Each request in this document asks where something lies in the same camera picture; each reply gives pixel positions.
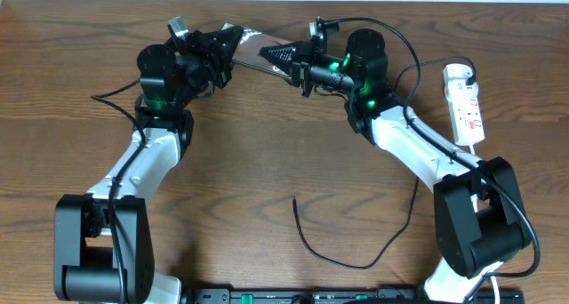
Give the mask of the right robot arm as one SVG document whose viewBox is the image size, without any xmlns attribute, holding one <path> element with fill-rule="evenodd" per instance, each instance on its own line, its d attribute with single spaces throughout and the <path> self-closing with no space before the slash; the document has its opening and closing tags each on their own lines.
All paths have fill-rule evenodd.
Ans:
<svg viewBox="0 0 569 304">
<path fill-rule="evenodd" d="M 356 133 L 399 159 L 434 195 L 442 259 L 423 289 L 429 300 L 471 300 L 485 279 L 528 245 L 539 245 L 512 166 L 463 151 L 425 125 L 387 79 L 383 35 L 353 32 L 344 58 L 325 51 L 325 35 L 308 42 L 263 46 L 259 55 L 309 95 L 315 86 L 346 95 Z"/>
</svg>

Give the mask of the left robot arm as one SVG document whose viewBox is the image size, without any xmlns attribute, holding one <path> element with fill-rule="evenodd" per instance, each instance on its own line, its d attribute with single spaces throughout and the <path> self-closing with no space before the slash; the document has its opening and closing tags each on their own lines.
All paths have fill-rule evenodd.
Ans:
<svg viewBox="0 0 569 304">
<path fill-rule="evenodd" d="M 165 175 L 184 157 L 194 118 L 187 108 L 231 78 L 244 30 L 227 25 L 188 31 L 181 18 L 170 38 L 138 55 L 142 95 L 128 116 L 128 149 L 109 173 L 82 195 L 55 207 L 53 289 L 59 300 L 82 303 L 183 303 L 183 282 L 157 272 L 148 205 Z"/>
</svg>

